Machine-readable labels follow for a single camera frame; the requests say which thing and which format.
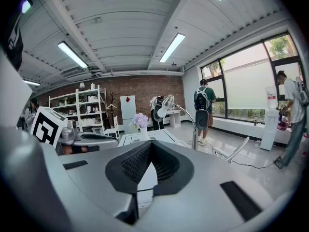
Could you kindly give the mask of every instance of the brick wall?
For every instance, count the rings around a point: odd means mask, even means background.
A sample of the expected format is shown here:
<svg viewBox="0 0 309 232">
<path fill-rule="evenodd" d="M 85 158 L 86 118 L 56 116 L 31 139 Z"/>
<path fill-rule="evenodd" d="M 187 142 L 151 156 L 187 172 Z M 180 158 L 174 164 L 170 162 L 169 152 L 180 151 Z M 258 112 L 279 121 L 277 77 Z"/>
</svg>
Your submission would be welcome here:
<svg viewBox="0 0 309 232">
<path fill-rule="evenodd" d="M 109 94 L 111 92 L 117 94 L 113 104 L 118 109 L 114 110 L 114 116 L 118 115 L 118 123 L 120 125 L 122 124 L 120 96 L 135 95 L 136 112 L 143 113 L 149 118 L 151 118 L 149 101 L 156 95 L 164 95 L 166 97 L 167 95 L 172 94 L 175 97 L 175 102 L 183 108 L 185 107 L 183 80 L 181 76 L 145 75 L 101 78 L 91 82 L 84 82 L 85 89 L 91 88 L 91 83 L 94 83 L 96 87 L 97 85 L 100 85 L 100 88 L 106 88 L 107 105 L 110 104 L 108 100 Z M 48 106 L 48 96 L 56 97 L 74 93 L 77 88 L 79 88 L 79 83 L 54 89 L 38 96 L 37 100 L 41 106 Z"/>
</svg>

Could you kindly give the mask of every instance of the vase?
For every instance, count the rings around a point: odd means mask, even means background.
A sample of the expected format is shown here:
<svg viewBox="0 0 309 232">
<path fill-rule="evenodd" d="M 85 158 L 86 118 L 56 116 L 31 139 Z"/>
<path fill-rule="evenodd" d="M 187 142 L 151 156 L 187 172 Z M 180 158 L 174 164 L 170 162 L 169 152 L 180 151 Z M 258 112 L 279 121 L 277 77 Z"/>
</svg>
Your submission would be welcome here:
<svg viewBox="0 0 309 232">
<path fill-rule="evenodd" d="M 147 133 L 147 127 L 141 128 L 140 129 L 140 141 L 147 141 L 147 140 L 150 140 L 150 137 L 148 136 L 148 133 Z"/>
</svg>

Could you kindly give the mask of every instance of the glossy floor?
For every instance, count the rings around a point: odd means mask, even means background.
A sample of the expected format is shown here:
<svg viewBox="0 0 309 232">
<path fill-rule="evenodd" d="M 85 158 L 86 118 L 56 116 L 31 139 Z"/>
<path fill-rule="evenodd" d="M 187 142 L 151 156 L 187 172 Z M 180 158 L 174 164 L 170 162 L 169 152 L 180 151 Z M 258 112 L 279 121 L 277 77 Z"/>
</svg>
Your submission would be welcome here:
<svg viewBox="0 0 309 232">
<path fill-rule="evenodd" d="M 181 127 L 178 128 L 166 126 L 166 129 L 187 144 L 192 140 L 193 127 L 189 122 L 183 122 Z M 220 148 L 228 154 L 231 154 L 244 140 L 242 137 L 212 129 L 209 129 L 207 139 L 208 144 L 205 146 L 199 145 L 198 150 L 209 154 L 212 154 L 212 147 Z M 278 146 L 273 146 L 271 151 L 260 149 L 259 143 L 249 140 L 233 160 L 238 163 L 249 164 L 256 167 L 265 167 L 272 164 L 273 160 L 283 152 L 284 148 Z M 290 162 L 288 167 L 282 169 L 277 168 L 274 164 L 262 169 L 238 165 L 234 162 L 232 162 L 231 165 L 263 186 L 273 199 L 277 199 L 286 192 L 293 191 L 297 186 L 302 170 L 302 166 L 298 165 L 294 159 Z"/>
</svg>

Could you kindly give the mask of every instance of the man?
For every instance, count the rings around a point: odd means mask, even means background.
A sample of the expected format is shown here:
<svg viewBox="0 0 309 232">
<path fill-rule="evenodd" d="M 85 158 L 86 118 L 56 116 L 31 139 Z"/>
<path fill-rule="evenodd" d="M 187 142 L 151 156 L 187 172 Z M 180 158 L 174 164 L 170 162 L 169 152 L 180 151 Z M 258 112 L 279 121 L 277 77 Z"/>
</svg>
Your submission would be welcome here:
<svg viewBox="0 0 309 232">
<path fill-rule="evenodd" d="M 283 112 L 287 111 L 292 105 L 292 115 L 291 115 L 291 123 L 292 123 L 292 133 L 290 140 L 285 148 L 285 154 L 283 157 L 278 157 L 274 163 L 280 169 L 283 166 L 287 166 L 292 158 L 294 157 L 297 149 L 299 147 L 300 141 L 303 137 L 305 125 L 306 125 L 306 116 L 305 116 L 305 108 L 300 104 L 297 99 L 297 89 L 295 82 L 291 78 L 287 78 L 284 71 L 279 71 L 277 74 L 278 84 L 284 85 L 285 89 L 285 99 L 288 100 L 288 104 L 285 108 L 283 108 Z"/>
<path fill-rule="evenodd" d="M 209 107 L 207 109 L 208 111 L 208 126 L 212 126 L 213 123 L 213 116 L 212 116 L 212 104 L 216 102 L 216 95 L 214 94 L 214 91 L 212 88 L 208 87 L 207 81 L 205 79 L 202 79 L 200 81 L 200 85 L 201 87 L 199 88 L 200 91 L 203 91 L 205 88 L 205 93 L 207 95 L 207 98 L 210 102 Z M 194 93 L 194 103 L 196 102 L 196 98 L 197 98 L 197 91 L 195 91 Z M 203 130 L 198 130 L 198 141 L 201 143 L 206 143 L 206 136 L 207 136 L 207 132 L 208 132 L 208 127 L 206 127 Z"/>
<path fill-rule="evenodd" d="M 149 102 L 150 103 L 149 106 L 151 106 L 151 119 L 153 121 L 154 130 L 164 129 L 163 121 L 157 122 L 155 121 L 155 118 L 154 118 L 155 105 L 157 104 L 158 98 L 162 101 L 164 99 L 164 96 L 154 96 Z"/>
</svg>

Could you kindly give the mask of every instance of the purple flowers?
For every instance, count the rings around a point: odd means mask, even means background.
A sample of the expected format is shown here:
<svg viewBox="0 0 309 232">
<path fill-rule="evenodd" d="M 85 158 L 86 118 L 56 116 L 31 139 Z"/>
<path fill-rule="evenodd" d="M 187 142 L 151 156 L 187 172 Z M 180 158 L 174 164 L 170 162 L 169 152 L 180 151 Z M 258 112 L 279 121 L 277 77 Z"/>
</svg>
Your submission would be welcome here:
<svg viewBox="0 0 309 232">
<path fill-rule="evenodd" d="M 133 125 L 139 128 L 147 128 L 148 117 L 144 114 L 135 114 L 132 119 Z"/>
</svg>

